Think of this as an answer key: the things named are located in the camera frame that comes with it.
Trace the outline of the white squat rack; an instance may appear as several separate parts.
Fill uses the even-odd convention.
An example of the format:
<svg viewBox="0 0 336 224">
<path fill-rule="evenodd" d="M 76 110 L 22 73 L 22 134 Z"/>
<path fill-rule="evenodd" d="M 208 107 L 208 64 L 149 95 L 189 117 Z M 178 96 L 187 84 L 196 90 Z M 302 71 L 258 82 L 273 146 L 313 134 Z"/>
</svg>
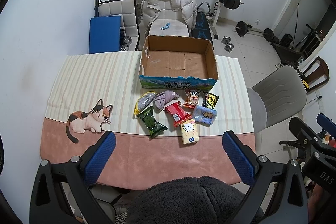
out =
<svg viewBox="0 0 336 224">
<path fill-rule="evenodd" d="M 216 25 L 218 22 L 219 15 L 221 13 L 221 9 L 223 7 L 223 0 L 217 0 L 214 4 L 213 11 L 210 12 L 210 15 L 207 15 L 206 18 L 208 20 L 210 30 L 214 36 L 214 39 L 218 39 L 218 33 L 216 30 Z"/>
</svg>

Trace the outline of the brown wooden chair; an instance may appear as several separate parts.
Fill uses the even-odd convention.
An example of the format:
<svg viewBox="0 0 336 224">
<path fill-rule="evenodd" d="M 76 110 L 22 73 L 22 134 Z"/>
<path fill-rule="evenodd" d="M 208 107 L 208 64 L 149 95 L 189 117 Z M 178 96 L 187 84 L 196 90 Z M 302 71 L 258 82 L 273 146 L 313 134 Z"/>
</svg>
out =
<svg viewBox="0 0 336 224">
<path fill-rule="evenodd" d="M 318 67 L 315 68 L 314 71 L 309 73 L 307 76 L 307 72 L 310 71 L 313 67 L 313 65 L 318 64 Z M 330 79 L 330 73 L 329 68 L 327 66 L 327 63 L 319 56 L 317 56 L 314 61 L 303 71 L 300 73 L 303 85 L 306 88 L 306 91 L 312 92 L 316 89 L 319 89 L 321 86 L 326 84 Z M 318 84 L 314 84 L 317 80 L 324 78 L 324 80 Z"/>
</svg>

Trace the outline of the grey plastic chair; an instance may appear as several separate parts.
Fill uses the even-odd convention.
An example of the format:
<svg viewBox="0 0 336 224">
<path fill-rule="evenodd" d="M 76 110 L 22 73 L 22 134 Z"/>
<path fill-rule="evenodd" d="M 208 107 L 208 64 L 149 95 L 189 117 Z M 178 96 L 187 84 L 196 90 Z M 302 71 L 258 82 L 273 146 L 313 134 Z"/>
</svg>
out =
<svg viewBox="0 0 336 224">
<path fill-rule="evenodd" d="M 299 113 L 307 92 L 297 69 L 284 65 L 247 89 L 254 132 L 260 132 Z"/>
</svg>

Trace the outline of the green wet wipes pack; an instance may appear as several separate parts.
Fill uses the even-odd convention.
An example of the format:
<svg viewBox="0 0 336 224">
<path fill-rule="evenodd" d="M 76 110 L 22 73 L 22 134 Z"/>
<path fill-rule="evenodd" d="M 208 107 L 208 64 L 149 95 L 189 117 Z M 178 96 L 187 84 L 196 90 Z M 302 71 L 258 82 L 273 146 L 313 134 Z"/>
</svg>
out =
<svg viewBox="0 0 336 224">
<path fill-rule="evenodd" d="M 154 107 L 150 106 L 137 115 L 137 118 L 142 120 L 142 122 L 146 126 L 151 139 L 155 138 L 156 136 L 167 130 L 167 127 L 158 122 L 154 118 L 153 114 L 154 114 Z"/>
</svg>

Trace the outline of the blue tissue pack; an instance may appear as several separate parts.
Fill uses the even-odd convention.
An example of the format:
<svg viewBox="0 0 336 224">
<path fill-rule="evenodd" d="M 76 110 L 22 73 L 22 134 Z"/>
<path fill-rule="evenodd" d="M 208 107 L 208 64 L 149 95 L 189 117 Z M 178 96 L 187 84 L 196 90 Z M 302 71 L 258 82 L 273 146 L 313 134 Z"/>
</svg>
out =
<svg viewBox="0 0 336 224">
<path fill-rule="evenodd" d="M 217 111 L 197 105 L 194 108 L 192 116 L 196 122 L 210 126 L 213 124 L 214 120 L 217 117 Z"/>
</svg>

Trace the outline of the red snack packet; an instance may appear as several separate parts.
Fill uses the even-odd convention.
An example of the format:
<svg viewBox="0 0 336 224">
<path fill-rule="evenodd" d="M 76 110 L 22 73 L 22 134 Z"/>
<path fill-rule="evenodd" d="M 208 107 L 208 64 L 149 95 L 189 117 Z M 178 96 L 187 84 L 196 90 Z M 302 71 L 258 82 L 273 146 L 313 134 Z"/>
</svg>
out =
<svg viewBox="0 0 336 224">
<path fill-rule="evenodd" d="M 181 124 L 183 124 L 184 122 L 192 119 L 191 114 L 189 114 L 185 110 L 183 110 L 180 101 L 166 106 L 164 108 L 164 111 L 166 113 L 169 113 L 173 117 L 174 127 L 178 127 Z"/>
</svg>

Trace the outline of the grey quilted chair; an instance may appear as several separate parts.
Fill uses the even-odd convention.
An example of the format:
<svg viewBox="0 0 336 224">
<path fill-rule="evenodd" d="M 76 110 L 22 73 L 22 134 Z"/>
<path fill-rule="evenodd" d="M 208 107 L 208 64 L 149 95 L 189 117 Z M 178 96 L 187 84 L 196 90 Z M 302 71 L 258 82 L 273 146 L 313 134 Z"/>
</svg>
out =
<svg viewBox="0 0 336 224">
<path fill-rule="evenodd" d="M 129 51 L 138 50 L 140 32 L 136 0 L 94 0 L 94 16 L 120 16 L 125 35 L 131 37 Z"/>
</svg>

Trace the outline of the blue foam mat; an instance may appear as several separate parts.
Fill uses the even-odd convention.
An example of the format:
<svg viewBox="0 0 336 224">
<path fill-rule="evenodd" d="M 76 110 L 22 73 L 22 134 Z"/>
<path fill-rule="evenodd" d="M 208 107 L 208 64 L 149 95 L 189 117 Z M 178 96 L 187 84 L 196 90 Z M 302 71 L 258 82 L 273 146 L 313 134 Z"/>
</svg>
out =
<svg viewBox="0 0 336 224">
<path fill-rule="evenodd" d="M 120 15 L 91 18 L 89 29 L 89 53 L 119 51 L 120 27 Z"/>
</svg>

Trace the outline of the open cardboard box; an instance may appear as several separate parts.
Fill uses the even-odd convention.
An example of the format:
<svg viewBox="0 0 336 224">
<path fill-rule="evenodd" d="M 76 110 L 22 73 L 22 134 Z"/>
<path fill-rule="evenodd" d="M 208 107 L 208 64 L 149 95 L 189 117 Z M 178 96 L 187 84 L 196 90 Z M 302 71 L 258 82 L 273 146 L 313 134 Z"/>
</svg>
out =
<svg viewBox="0 0 336 224">
<path fill-rule="evenodd" d="M 209 91 L 219 79 L 213 44 L 185 36 L 148 36 L 138 77 L 146 89 Z"/>
</svg>

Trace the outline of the striped cat tablecloth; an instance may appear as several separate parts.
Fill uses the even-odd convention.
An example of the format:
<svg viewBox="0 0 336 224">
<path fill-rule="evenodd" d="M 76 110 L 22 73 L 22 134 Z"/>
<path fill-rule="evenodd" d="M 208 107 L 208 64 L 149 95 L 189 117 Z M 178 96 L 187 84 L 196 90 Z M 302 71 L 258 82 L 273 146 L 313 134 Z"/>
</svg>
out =
<svg viewBox="0 0 336 224">
<path fill-rule="evenodd" d="M 144 93 L 138 71 L 141 52 L 112 52 L 66 58 L 52 88 L 42 128 L 42 159 L 65 162 L 81 155 L 96 143 L 99 134 L 77 134 L 78 143 L 66 134 L 66 122 L 75 111 L 88 112 L 102 100 L 112 105 L 112 114 L 103 130 L 115 133 L 117 144 L 98 182 L 100 184 L 144 190 L 161 182 L 183 177 L 211 176 L 236 184 L 240 178 L 222 148 L 222 134 L 235 132 L 240 140 L 255 146 L 249 100 L 239 61 L 217 56 L 219 80 L 212 93 L 219 96 L 217 117 L 210 126 L 197 126 L 200 140 L 182 143 L 180 129 L 173 118 L 160 112 L 155 119 L 167 127 L 150 139 L 145 125 L 133 114 Z"/>
</svg>

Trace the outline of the orange cartoon snack bag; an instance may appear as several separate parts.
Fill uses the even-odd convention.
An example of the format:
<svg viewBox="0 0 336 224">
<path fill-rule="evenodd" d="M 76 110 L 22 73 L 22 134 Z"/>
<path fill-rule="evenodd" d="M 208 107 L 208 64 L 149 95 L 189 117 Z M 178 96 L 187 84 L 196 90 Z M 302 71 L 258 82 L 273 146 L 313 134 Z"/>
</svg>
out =
<svg viewBox="0 0 336 224">
<path fill-rule="evenodd" d="M 186 90 L 187 100 L 183 103 L 183 107 L 194 109 L 199 102 L 199 93 L 196 90 Z"/>
</svg>

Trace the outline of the black yellow snack bag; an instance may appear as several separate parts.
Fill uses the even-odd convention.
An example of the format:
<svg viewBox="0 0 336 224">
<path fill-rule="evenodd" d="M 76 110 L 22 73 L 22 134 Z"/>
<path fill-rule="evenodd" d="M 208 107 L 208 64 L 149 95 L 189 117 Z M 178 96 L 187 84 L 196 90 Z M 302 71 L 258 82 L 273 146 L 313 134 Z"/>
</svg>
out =
<svg viewBox="0 0 336 224">
<path fill-rule="evenodd" d="M 205 98 L 203 100 L 202 106 L 214 110 L 219 100 L 219 96 L 212 94 L 210 92 L 203 92 L 203 94 Z"/>
</svg>

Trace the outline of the yellow tissue pack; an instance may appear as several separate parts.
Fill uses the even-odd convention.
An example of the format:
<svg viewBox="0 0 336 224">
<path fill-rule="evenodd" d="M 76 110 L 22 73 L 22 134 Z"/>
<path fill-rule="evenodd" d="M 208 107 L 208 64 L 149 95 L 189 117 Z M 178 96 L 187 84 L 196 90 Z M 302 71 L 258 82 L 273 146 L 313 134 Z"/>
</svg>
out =
<svg viewBox="0 0 336 224">
<path fill-rule="evenodd" d="M 181 124 L 182 143 L 184 145 L 197 143 L 199 141 L 199 134 L 197 124 L 194 119 L 185 121 Z"/>
</svg>

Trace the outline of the black blue weight bench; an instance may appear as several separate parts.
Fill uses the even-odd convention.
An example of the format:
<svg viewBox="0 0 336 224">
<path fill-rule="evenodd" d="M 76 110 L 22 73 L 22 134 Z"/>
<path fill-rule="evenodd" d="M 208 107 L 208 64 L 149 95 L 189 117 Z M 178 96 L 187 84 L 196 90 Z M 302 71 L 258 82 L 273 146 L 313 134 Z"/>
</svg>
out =
<svg viewBox="0 0 336 224">
<path fill-rule="evenodd" d="M 199 39 L 207 39 L 210 42 L 213 42 L 212 36 L 211 36 L 211 31 L 209 27 L 209 22 L 207 20 L 207 14 L 211 11 L 210 4 L 206 2 L 208 6 L 208 11 L 203 11 L 201 9 L 202 4 L 205 2 L 201 2 L 197 6 L 197 17 L 196 17 L 196 23 L 195 23 L 195 28 L 191 30 L 191 36 L 193 38 L 199 38 Z"/>
</svg>

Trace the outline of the floor barbell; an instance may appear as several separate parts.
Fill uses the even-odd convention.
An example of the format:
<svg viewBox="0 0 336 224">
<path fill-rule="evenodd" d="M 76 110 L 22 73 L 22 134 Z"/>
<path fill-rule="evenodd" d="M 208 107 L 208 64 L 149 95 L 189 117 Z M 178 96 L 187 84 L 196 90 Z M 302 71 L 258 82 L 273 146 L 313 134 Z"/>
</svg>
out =
<svg viewBox="0 0 336 224">
<path fill-rule="evenodd" d="M 254 29 L 252 25 L 247 24 L 244 21 L 239 21 L 236 23 L 235 31 L 240 37 L 244 37 L 248 32 L 253 32 L 257 34 L 261 34 L 263 38 L 270 43 L 278 44 L 280 39 L 274 34 L 273 30 L 270 28 L 266 28 L 263 31 Z"/>
</svg>

